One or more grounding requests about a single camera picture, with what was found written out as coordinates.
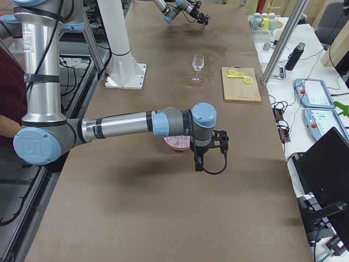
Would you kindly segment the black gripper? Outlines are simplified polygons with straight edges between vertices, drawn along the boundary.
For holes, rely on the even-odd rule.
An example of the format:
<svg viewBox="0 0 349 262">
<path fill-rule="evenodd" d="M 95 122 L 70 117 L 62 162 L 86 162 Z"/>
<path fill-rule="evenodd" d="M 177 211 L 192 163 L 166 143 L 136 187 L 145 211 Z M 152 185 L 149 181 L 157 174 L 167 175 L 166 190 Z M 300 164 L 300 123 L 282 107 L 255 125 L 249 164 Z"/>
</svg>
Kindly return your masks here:
<svg viewBox="0 0 349 262">
<path fill-rule="evenodd" d="M 193 7 L 190 16 L 195 18 L 199 24 L 207 25 L 209 23 L 210 15 L 200 12 L 198 7 Z"/>
<path fill-rule="evenodd" d="M 203 155 L 211 148 L 214 148 L 214 142 L 210 142 L 206 146 L 192 145 L 192 152 L 194 153 L 195 171 L 203 171 Z"/>
</svg>

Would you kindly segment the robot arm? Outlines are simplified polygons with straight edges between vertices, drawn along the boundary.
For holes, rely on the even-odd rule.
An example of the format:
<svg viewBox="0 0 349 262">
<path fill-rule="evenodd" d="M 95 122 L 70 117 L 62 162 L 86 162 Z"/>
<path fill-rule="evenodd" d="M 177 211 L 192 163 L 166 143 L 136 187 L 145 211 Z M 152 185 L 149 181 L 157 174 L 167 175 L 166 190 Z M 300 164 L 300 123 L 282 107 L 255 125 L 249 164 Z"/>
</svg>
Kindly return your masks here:
<svg viewBox="0 0 349 262">
<path fill-rule="evenodd" d="M 159 8 L 167 23 L 171 23 L 180 12 L 187 13 L 197 23 L 204 26 L 209 23 L 210 15 L 200 12 L 201 1 L 178 0 L 174 2 L 174 6 L 163 0 L 153 0 L 152 2 Z"/>
<path fill-rule="evenodd" d="M 204 170 L 204 154 L 222 137 L 214 129 L 214 106 L 199 103 L 184 111 L 165 108 L 93 120 L 68 119 L 61 112 L 58 34 L 83 32 L 86 38 L 92 37 L 82 1 L 15 1 L 14 15 L 22 26 L 27 85 L 22 99 L 27 113 L 13 145 L 23 160 L 45 165 L 94 139 L 151 132 L 162 138 L 189 136 L 195 169 Z"/>
</svg>

